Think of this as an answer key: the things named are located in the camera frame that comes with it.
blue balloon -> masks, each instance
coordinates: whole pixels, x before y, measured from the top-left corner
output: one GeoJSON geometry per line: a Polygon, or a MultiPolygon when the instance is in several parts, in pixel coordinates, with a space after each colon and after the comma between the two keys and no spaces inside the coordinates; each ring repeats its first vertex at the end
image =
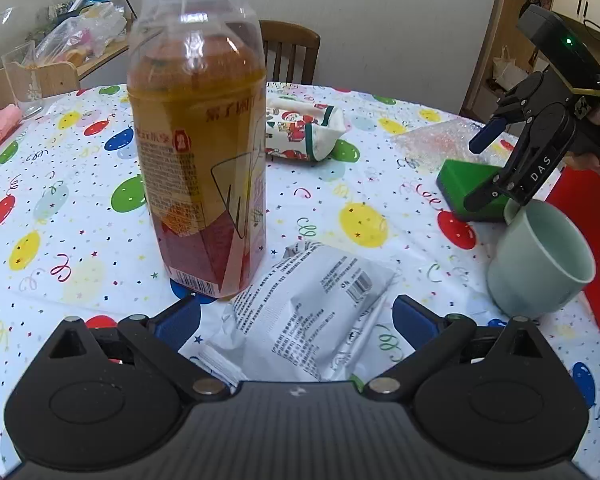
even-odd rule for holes
{"type": "Polygon", "coordinates": [[[577,362],[571,369],[573,381],[578,385],[584,401],[587,404],[587,409],[596,403],[596,383],[593,380],[593,375],[587,365],[577,362]]]}
{"type": "Polygon", "coordinates": [[[200,305],[213,303],[217,298],[212,298],[211,296],[207,296],[200,292],[193,292],[190,288],[187,288],[184,285],[180,285],[173,280],[169,280],[171,282],[171,291],[176,295],[176,298],[181,300],[182,298],[188,296],[189,294],[195,294],[200,300],[200,305]]]}
{"type": "Polygon", "coordinates": [[[498,319],[497,317],[494,317],[493,319],[490,320],[490,322],[487,323],[487,326],[506,326],[506,325],[507,325],[506,321],[498,319]]]}
{"type": "Polygon", "coordinates": [[[126,130],[122,130],[120,133],[115,134],[111,137],[104,145],[104,149],[108,152],[112,152],[113,150],[119,150],[120,148],[124,148],[128,143],[134,140],[134,130],[133,128],[127,128],[126,130]]]}

green balloon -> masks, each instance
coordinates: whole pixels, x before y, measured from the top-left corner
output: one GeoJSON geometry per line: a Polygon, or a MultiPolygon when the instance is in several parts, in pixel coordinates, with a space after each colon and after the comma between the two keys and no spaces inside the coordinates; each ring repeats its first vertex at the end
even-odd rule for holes
{"type": "Polygon", "coordinates": [[[360,158],[360,150],[350,142],[338,139],[331,150],[331,158],[342,162],[357,162],[360,158]]]}
{"type": "Polygon", "coordinates": [[[380,95],[374,95],[374,99],[386,105],[395,105],[395,99],[391,97],[382,97],[380,95]]]}
{"type": "Polygon", "coordinates": [[[18,151],[18,141],[14,140],[7,148],[0,154],[0,164],[4,164],[18,151]]]}
{"type": "Polygon", "coordinates": [[[120,87],[118,85],[113,85],[113,86],[107,86],[106,88],[101,88],[98,91],[98,94],[107,94],[107,95],[113,95],[115,94],[118,90],[120,90],[120,87]]]}
{"type": "Polygon", "coordinates": [[[125,180],[111,195],[111,207],[118,213],[128,213],[145,203],[142,175],[125,180]]]}

green cup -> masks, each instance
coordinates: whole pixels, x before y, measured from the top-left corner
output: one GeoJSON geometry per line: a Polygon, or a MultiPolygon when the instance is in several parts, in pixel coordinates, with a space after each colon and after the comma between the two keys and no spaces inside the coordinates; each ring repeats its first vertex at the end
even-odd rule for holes
{"type": "Polygon", "coordinates": [[[509,225],[487,270],[495,304],[509,316],[555,312],[596,275],[589,244],[567,216],[547,202],[504,208],[509,225]]]}

round table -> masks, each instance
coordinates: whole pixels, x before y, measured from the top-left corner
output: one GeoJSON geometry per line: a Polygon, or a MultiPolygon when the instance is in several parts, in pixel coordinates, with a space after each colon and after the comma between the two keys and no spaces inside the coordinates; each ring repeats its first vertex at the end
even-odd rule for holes
{"type": "MultiPolygon", "coordinates": [[[[434,154],[405,148],[423,132],[448,140],[446,125],[456,116],[345,89],[270,83],[268,92],[341,107],[347,131],[321,162],[267,157],[264,265],[298,240],[320,240],[395,270],[391,299],[408,294],[437,314],[506,321],[485,284],[503,227],[455,219],[435,183],[434,154]]],[[[468,134],[475,131],[463,121],[468,134]]],[[[189,293],[165,273],[133,136],[120,85],[58,96],[0,148],[0,474],[18,460],[4,431],[4,403],[65,316],[113,326],[129,314],[153,316],[189,293]]],[[[503,164],[514,142],[497,140],[487,160],[503,164]]],[[[191,359],[224,308],[201,298],[200,326],[181,348],[191,359]]],[[[580,299],[544,316],[540,328],[590,406],[576,462],[600,478],[600,332],[580,299]]],[[[354,379],[364,383],[412,351],[389,303],[354,379]]]]}

food wrapper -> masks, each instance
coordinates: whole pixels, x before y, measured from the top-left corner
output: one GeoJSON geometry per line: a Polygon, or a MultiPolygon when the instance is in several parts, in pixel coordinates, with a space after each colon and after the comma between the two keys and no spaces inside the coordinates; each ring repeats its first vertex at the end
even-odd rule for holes
{"type": "Polygon", "coordinates": [[[240,381],[349,378],[394,272],[319,242],[298,242],[227,304],[199,359],[240,381]]]}
{"type": "Polygon", "coordinates": [[[323,160],[344,132],[344,113],[340,108],[292,99],[267,99],[265,151],[269,155],[312,162],[323,160]]]}

